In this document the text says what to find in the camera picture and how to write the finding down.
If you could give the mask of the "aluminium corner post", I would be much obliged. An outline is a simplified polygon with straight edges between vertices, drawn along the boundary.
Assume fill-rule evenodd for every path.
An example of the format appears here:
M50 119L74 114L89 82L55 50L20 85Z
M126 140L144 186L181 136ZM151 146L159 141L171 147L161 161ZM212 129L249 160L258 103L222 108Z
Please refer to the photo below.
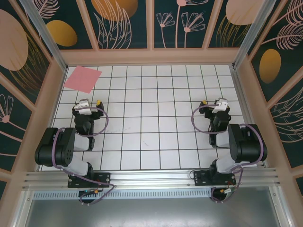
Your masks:
M36 10L36 7L34 6L33 2L31 0L20 0L20 3L22 4L24 10L28 13L29 18L33 22L35 28L40 33L42 39L44 40L50 52L52 53L54 59L65 73L68 65L66 64L63 56L61 55L61 52L57 44L53 40L46 24L38 14L38 11Z
M243 42L241 43L239 50L235 56L235 59L232 62L232 69L237 70L240 65L242 64L245 56L247 55L250 47L252 46L253 42L256 40L260 30L266 23L267 18L269 17L270 13L272 12L275 3L280 0L264 0L258 13L253 20L247 34L245 35Z

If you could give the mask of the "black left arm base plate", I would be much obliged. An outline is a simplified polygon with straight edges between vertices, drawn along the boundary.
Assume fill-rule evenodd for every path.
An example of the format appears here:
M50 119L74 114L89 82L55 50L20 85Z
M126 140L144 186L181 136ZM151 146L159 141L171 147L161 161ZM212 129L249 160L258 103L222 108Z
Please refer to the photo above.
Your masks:
M92 175L86 175L82 177L96 182L110 183L110 173L93 173ZM92 183L83 180L79 177L69 175L67 187L68 188L97 188L97 187L108 188L109 185L99 185L97 183Z

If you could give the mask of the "long aluminium mounting rail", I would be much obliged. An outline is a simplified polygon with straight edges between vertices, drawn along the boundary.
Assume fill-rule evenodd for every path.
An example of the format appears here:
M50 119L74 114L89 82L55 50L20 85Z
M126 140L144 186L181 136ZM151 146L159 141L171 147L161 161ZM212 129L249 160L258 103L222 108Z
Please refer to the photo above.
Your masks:
M194 188L190 170L112 171L110 182L116 189L177 189ZM21 183L24 190L66 189L68 175L61 171L28 172ZM244 168L241 187L279 186L274 168Z

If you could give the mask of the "aluminium side rail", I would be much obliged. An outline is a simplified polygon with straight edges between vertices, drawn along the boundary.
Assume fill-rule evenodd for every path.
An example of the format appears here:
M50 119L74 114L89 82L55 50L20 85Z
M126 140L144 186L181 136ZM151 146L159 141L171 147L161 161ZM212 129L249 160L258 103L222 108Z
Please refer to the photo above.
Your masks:
M248 103L248 99L247 99L247 96L245 94L244 87L241 83L241 79L240 79L240 77L237 73L237 70L234 69L234 67L232 65L229 65L229 68L230 68L232 80L233 80L233 83L234 83L234 87L235 87L235 90L236 90L236 94L237 94L237 97L238 97L238 102L239 102L240 107L241 107L244 122L254 124L255 121L254 121L254 118L253 118L253 115L252 115L252 112L251 112L251 108L250 108L250 105Z

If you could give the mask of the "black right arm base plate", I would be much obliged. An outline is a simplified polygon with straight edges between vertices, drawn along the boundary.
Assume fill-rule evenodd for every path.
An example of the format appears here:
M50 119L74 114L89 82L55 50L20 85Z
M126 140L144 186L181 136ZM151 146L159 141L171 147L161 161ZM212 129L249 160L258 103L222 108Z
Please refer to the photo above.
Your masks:
M236 184L233 174L211 173L209 170L198 170L193 173L195 186L228 186Z

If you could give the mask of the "pink square paper sheet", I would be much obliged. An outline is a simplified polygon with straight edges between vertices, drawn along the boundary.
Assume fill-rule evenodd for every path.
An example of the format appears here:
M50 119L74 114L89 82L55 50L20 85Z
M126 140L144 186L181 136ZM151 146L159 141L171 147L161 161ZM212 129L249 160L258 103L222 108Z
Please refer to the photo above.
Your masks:
M77 66L65 82L64 87L89 94L101 74L101 71Z

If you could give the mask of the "grey sheet metal panel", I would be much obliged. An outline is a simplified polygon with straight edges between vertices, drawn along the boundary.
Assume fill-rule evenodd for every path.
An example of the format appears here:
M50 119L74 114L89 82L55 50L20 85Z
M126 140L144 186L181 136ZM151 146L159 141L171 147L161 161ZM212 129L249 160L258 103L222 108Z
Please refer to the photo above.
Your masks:
M207 197L27 200L23 227L297 227L279 187L240 188L230 200Z

